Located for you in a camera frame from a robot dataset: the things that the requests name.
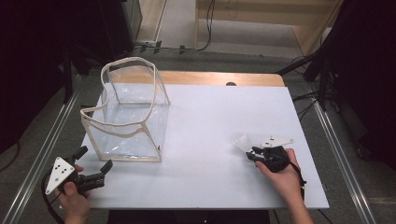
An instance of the clear plastic container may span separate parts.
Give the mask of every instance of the clear plastic container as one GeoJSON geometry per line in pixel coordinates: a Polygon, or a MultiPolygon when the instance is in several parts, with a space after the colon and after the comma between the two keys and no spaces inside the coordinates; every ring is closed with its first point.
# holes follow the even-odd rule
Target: clear plastic container
{"type": "Polygon", "coordinates": [[[101,104],[80,111],[99,159],[161,161],[170,100],[155,65],[122,59],[107,64],[101,79],[101,104]]]}

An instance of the clear storage box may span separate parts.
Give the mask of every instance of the clear storage box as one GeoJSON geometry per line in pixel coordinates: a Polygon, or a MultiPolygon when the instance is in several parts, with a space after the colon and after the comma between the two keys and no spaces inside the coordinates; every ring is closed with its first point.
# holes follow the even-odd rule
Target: clear storage box
{"type": "Polygon", "coordinates": [[[98,106],[80,111],[99,159],[161,161],[170,101],[155,65],[122,59],[107,64],[101,79],[98,106]]]}

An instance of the white tabletop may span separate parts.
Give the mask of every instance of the white tabletop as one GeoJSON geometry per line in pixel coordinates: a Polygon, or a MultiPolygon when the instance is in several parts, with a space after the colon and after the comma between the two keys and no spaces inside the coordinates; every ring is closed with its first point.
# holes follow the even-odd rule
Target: white tabletop
{"type": "MultiPolygon", "coordinates": [[[[286,207],[269,180],[233,142],[247,134],[259,146],[269,136],[294,143],[302,168],[305,204],[328,208],[318,172],[285,87],[166,85],[171,106],[162,162],[114,161],[105,186],[92,191],[92,208],[270,209],[286,207]]],[[[96,174],[89,151],[77,164],[96,174]]]]}

